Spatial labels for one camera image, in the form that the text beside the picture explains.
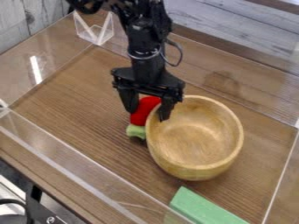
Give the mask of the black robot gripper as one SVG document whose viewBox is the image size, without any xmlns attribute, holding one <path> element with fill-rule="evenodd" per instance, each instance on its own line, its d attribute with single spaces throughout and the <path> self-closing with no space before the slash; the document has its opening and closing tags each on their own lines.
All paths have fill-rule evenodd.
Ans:
<svg viewBox="0 0 299 224">
<path fill-rule="evenodd" d="M 136 112 L 138 94 L 153 95 L 162 98 L 158 120 L 168 120 L 174 103 L 182 100 L 184 81 L 166 71 L 161 58 L 130 59 L 130 67 L 113 68 L 110 74 L 125 111 Z"/>
</svg>

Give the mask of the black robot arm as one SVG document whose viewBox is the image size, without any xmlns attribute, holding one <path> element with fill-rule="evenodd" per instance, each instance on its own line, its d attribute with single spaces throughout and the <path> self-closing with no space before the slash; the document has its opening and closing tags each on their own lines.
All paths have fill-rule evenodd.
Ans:
<svg viewBox="0 0 299 224">
<path fill-rule="evenodd" d="M 164 0 L 117 0 L 110 5 L 126 35 L 126 55 L 130 67 L 113 68 L 113 88 L 129 114 L 136 112 L 138 95 L 161 100 L 160 121 L 169 119 L 173 106 L 182 100 L 184 81 L 165 69 L 182 61 L 182 49 L 168 39 L 173 21 Z"/>
</svg>

